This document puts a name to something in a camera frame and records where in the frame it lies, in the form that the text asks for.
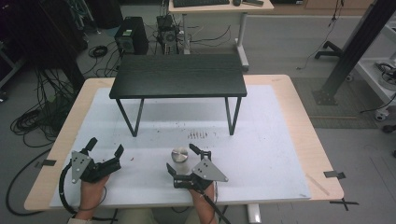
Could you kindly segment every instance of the black pole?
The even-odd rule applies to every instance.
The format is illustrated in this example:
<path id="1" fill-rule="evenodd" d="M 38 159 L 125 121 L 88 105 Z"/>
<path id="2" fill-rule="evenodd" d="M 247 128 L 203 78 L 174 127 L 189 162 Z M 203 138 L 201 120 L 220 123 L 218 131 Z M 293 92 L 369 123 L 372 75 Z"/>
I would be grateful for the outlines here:
<path id="1" fill-rule="evenodd" d="M 374 0 L 366 11 L 366 17 L 361 21 L 359 30 L 354 34 L 344 49 L 337 65 L 320 91 L 314 91 L 314 97 L 319 105 L 334 102 L 334 95 L 345 81 L 346 77 L 370 47 L 382 28 L 396 10 L 395 0 Z"/>

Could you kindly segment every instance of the floor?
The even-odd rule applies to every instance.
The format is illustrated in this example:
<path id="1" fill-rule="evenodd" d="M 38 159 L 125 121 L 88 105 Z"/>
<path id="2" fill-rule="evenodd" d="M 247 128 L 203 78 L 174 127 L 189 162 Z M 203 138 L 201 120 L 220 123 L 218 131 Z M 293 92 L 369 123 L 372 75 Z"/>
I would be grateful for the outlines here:
<path id="1" fill-rule="evenodd" d="M 158 7 L 148 7 L 141 10 L 124 6 L 124 16 L 143 16 L 147 24 L 148 39 L 155 41 L 151 36 L 153 26 L 150 21 L 160 12 Z M 281 16 L 251 16 L 247 19 L 247 29 L 244 39 L 245 51 L 250 64 L 246 74 L 287 74 L 291 77 L 328 77 L 337 63 L 336 58 L 323 57 L 315 60 L 309 57 L 318 50 L 326 35 L 330 32 L 331 17 L 281 17 Z M 337 20 L 329 39 L 338 46 L 344 46 L 351 32 L 359 22 L 359 17 L 341 17 Z M 191 24 L 189 32 L 196 35 L 194 39 L 215 38 L 224 34 L 228 25 L 217 24 Z M 202 42 L 208 47 L 194 44 L 191 46 L 192 53 L 235 53 L 233 40 L 237 37 L 238 26 L 231 25 L 231 34 L 226 34 L 217 41 Z M 101 34 L 87 33 L 89 48 L 97 45 L 107 45 L 114 41 L 111 37 L 114 30 L 103 30 Z M 376 43 L 375 49 L 370 49 L 367 54 L 379 55 L 394 50 L 394 46 Z M 95 66 L 108 68 L 117 60 L 117 52 L 110 58 L 107 56 Z M 155 52 L 155 43 L 150 42 L 149 54 Z M 78 56 L 78 66 L 82 73 L 89 71 L 94 65 L 94 59 L 87 56 L 87 50 Z M 104 70 L 97 76 L 104 76 Z M 108 73 L 107 76 L 115 76 L 116 73 Z M 85 75 L 86 78 L 96 77 L 92 71 Z M 36 76 L 30 66 L 23 69 L 13 77 L 3 88 L 9 99 L 0 104 L 0 132 L 1 148 L 0 158 L 0 192 L 1 200 L 7 195 L 7 188 L 18 171 L 34 157 L 50 148 L 28 147 L 23 143 L 20 135 L 13 133 L 9 126 L 11 122 L 23 114 L 27 109 L 36 104 Z M 381 105 L 370 88 L 361 90 L 361 99 L 367 105 Z M 378 127 L 385 123 L 396 123 L 396 119 L 378 122 Z M 347 202 L 358 203 L 346 208 L 341 204 L 329 202 L 298 202 L 298 203 L 264 203 L 260 205 L 262 223 L 268 224 L 326 224 L 326 223 L 349 223 L 370 224 L 394 223 L 396 219 L 396 159 L 392 157 L 395 149 L 396 133 L 383 133 L 378 129 L 316 129 L 318 137 L 326 150 L 333 169 L 344 172 L 345 179 L 340 183 L 345 192 Z M 29 145 L 38 146 L 48 143 L 40 131 L 33 131 L 25 135 L 25 142 Z M 11 207 L 16 213 L 29 213 L 23 209 L 23 203 L 39 169 L 30 165 L 15 181 L 12 191 L 9 193 Z M 111 217 L 114 210 L 100 209 L 97 214 L 101 217 Z M 176 213 L 171 208 L 156 208 L 154 215 L 163 224 L 181 224 L 187 212 Z M 248 223 L 247 209 L 244 205 L 230 206 L 225 216 L 232 223 Z M 6 205 L 0 205 L 0 223 L 65 223 L 69 214 L 64 210 L 47 211 L 35 216 L 21 217 L 12 215 L 6 209 Z"/>

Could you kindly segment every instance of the black tabletop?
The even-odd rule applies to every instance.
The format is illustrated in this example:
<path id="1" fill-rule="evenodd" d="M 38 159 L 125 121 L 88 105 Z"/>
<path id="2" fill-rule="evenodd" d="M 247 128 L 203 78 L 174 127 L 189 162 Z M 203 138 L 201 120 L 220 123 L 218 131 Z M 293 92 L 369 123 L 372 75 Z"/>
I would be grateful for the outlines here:
<path id="1" fill-rule="evenodd" d="M 245 97 L 236 54 L 124 55 L 111 99 Z"/>

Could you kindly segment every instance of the desk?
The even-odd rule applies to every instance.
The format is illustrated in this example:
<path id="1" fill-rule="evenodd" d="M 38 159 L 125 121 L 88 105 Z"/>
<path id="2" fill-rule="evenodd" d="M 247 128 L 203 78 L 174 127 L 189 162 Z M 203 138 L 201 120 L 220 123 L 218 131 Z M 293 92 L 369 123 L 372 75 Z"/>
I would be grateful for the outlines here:
<path id="1" fill-rule="evenodd" d="M 290 78 L 285 75 L 252 75 L 244 76 L 244 79 L 247 85 L 271 85 L 273 87 L 305 173 L 306 182 L 311 192 L 310 200 L 329 201 L 343 198 L 344 192 L 338 179 L 336 177 L 326 178 L 323 174 L 325 171 L 331 171 L 332 166 Z M 42 168 L 24 204 L 27 210 L 50 209 L 50 201 L 64 167 L 63 161 L 74 144 L 81 123 L 90 109 L 92 99 L 99 88 L 110 88 L 113 82 L 114 78 L 86 80 L 52 151 L 48 155 L 48 160 L 57 162 L 54 166 Z"/>
<path id="2" fill-rule="evenodd" d="M 137 136 L 145 99 L 224 97 L 230 135 L 233 135 L 242 97 L 247 89 L 236 55 L 125 55 L 110 92 L 133 137 Z M 237 97 L 231 121 L 229 97 Z M 121 99 L 140 99 L 133 128 Z"/>
<path id="3" fill-rule="evenodd" d="M 173 0 L 169 1 L 169 12 L 174 14 L 182 14 L 183 30 L 184 30 L 184 53 L 190 54 L 190 43 L 187 34 L 187 14 L 203 14 L 203 13 L 217 13 L 216 20 L 219 17 L 219 13 L 242 13 L 240 17 L 239 35 L 236 39 L 236 48 L 241 60 L 243 68 L 248 70 L 248 58 L 246 56 L 244 47 L 242 45 L 245 33 L 245 26 L 247 21 L 247 15 L 249 12 L 261 12 L 264 10 L 272 10 L 274 6 L 269 0 L 263 0 L 264 4 L 262 7 L 255 7 L 251 5 L 241 4 L 239 7 L 233 5 L 233 0 L 230 0 L 229 5 L 217 5 L 217 6 L 206 6 L 206 7 L 174 7 Z"/>

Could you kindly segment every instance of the table leg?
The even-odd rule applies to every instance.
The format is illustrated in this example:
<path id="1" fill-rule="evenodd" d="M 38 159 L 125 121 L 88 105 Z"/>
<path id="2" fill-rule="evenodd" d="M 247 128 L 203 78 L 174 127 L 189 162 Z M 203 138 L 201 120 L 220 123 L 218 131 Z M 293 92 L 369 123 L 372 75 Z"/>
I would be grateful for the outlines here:
<path id="1" fill-rule="evenodd" d="M 128 116 L 125 113 L 125 110 L 124 110 L 124 108 L 122 106 L 122 103 L 121 103 L 120 99 L 116 99 L 116 102 L 117 102 L 117 105 L 120 108 L 122 116 L 125 119 L 126 125 L 128 125 L 129 131 L 131 131 L 131 134 L 132 134 L 133 137 L 136 137 L 137 136 L 137 130 L 139 129 L 140 117 L 142 115 L 143 104 L 145 102 L 145 99 L 142 99 L 140 101 L 139 112 L 137 113 L 136 125 L 134 126 L 134 128 L 132 127 L 131 122 L 128 119 Z"/>
<path id="2" fill-rule="evenodd" d="M 262 223 L 262 216 L 260 215 L 260 207 L 257 203 L 247 205 L 248 223 Z"/>
<path id="3" fill-rule="evenodd" d="M 241 105 L 242 97 L 238 97 L 236 101 L 235 113 L 233 114 L 233 122 L 231 122 L 231 115 L 230 115 L 230 107 L 228 104 L 228 97 L 225 97 L 225 109 L 227 111 L 227 120 L 228 120 L 228 129 L 230 131 L 230 135 L 233 135 L 236 126 L 236 120 L 238 119 L 239 107 Z"/>
<path id="4" fill-rule="evenodd" d="M 240 22 L 240 26 L 239 26 L 239 35 L 238 35 L 238 38 L 235 39 L 236 49 L 238 50 L 239 58 L 241 59 L 241 64 L 245 71 L 248 70 L 248 58 L 245 53 L 244 46 L 242 45 L 242 42 L 244 41 L 247 16 L 248 16 L 248 14 L 246 12 L 242 13 L 241 22 Z"/>
<path id="5" fill-rule="evenodd" d="M 183 21 L 183 32 L 184 32 L 184 54 L 190 54 L 190 42 L 189 42 L 189 34 L 187 33 L 187 22 L 186 22 L 187 14 L 183 14 L 181 19 Z"/>

